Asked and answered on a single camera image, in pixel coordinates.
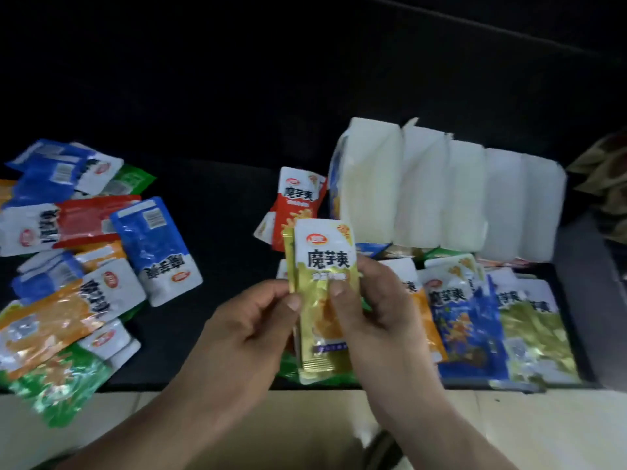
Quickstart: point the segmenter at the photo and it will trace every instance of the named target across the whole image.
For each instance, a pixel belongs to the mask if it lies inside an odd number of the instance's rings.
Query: person's left hand
[[[300,306],[285,280],[263,281],[223,303],[165,392],[199,418],[207,412],[212,426],[232,426],[268,392]]]

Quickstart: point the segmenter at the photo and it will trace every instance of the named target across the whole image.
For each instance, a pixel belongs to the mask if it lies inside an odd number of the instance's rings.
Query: forearm
[[[515,470],[515,466],[467,420],[443,393],[416,402],[389,429],[414,468]]]
[[[59,470],[176,470],[227,430],[224,416],[168,388]]]

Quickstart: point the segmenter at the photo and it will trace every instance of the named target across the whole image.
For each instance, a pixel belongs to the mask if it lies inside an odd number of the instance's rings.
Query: blue snack packet
[[[45,157],[80,157],[87,159],[91,152],[89,149],[82,149],[69,143],[60,141],[40,139],[33,143],[30,147],[20,153],[15,159],[6,162],[5,165],[19,172],[26,172],[30,167],[31,161],[35,158]]]
[[[200,271],[161,198],[116,211],[110,219],[152,306],[202,283]]]
[[[448,352],[449,362],[438,364],[441,377],[507,379],[503,331],[484,287],[475,284],[473,292],[447,265],[421,271],[421,279]]]
[[[36,155],[28,160],[28,169],[13,187],[13,197],[3,209],[70,199],[86,159],[71,155]]]
[[[81,279],[85,273],[71,252],[63,252],[42,266],[15,277],[11,287],[22,305],[36,302]]]

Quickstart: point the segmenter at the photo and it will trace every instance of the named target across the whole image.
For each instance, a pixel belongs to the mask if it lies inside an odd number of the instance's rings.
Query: red snack packet
[[[272,249],[285,252],[283,229],[299,219],[318,217],[318,208],[327,192],[327,179],[317,173],[284,166],[278,180]]]
[[[115,241],[110,214],[138,201],[139,195],[107,196],[7,208],[0,215],[0,255]]]

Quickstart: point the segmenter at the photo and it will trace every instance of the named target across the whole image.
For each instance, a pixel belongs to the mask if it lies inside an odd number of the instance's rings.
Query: red oval logo
[[[102,335],[98,335],[96,339],[91,342],[91,346],[94,348],[101,347],[107,341],[114,337],[115,332],[113,330],[109,330],[106,333],[102,333]]]
[[[191,272],[189,271],[177,272],[176,274],[172,276],[172,282],[181,282],[185,280],[187,277],[189,277],[190,274]]]
[[[105,284],[106,284],[107,287],[109,287],[109,288],[116,288],[117,287],[118,279],[117,279],[117,276],[115,276],[115,274],[112,271],[106,271],[102,275],[102,278],[105,281]]]
[[[110,163],[102,162],[97,166],[96,171],[94,173],[96,173],[97,175],[101,175],[102,173],[108,172],[109,168],[111,168]]]
[[[307,236],[307,242],[313,245],[323,245],[327,243],[327,238],[322,234],[310,234]]]
[[[24,229],[20,234],[20,244],[22,247],[30,247],[35,242],[35,233],[32,229]]]

